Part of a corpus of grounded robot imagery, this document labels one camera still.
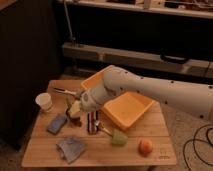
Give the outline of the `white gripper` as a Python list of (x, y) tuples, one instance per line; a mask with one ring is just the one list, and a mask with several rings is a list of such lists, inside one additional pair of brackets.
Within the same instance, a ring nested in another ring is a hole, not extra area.
[(94, 100), (90, 90), (85, 90), (80, 94), (80, 102), (76, 100), (71, 108), (68, 110), (68, 114), (71, 118), (78, 118), (81, 115), (81, 109), (85, 112), (94, 112), (100, 108), (100, 105)]

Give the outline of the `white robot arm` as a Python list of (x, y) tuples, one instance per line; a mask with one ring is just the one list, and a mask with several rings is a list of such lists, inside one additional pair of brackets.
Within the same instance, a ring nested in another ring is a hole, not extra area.
[(77, 96), (71, 117), (97, 111), (126, 92), (142, 94), (213, 122), (213, 85), (143, 77), (117, 66), (110, 66), (96, 85)]

